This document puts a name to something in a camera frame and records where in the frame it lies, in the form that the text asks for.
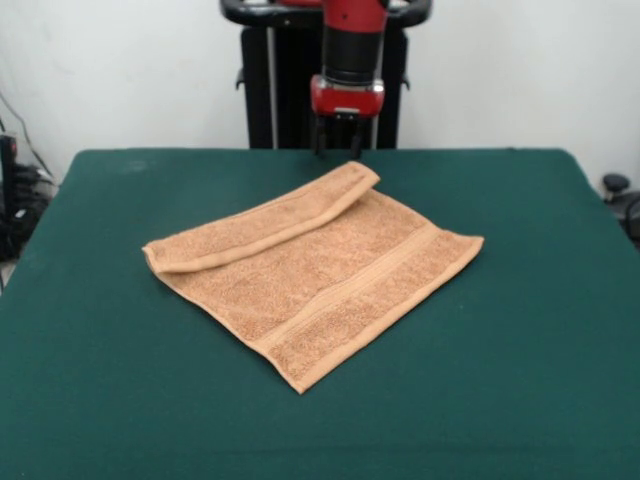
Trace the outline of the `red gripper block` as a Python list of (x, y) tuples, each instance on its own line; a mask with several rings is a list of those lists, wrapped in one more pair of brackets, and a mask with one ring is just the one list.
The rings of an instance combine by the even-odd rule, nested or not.
[[(364, 86), (348, 86), (332, 83), (320, 74), (310, 81), (311, 107), (315, 117), (312, 147), (316, 156), (322, 156), (326, 149), (326, 117), (341, 114), (374, 118), (382, 110), (385, 85), (382, 79), (375, 79)], [(359, 159), (362, 151), (363, 120), (354, 123), (351, 139), (350, 157)]]

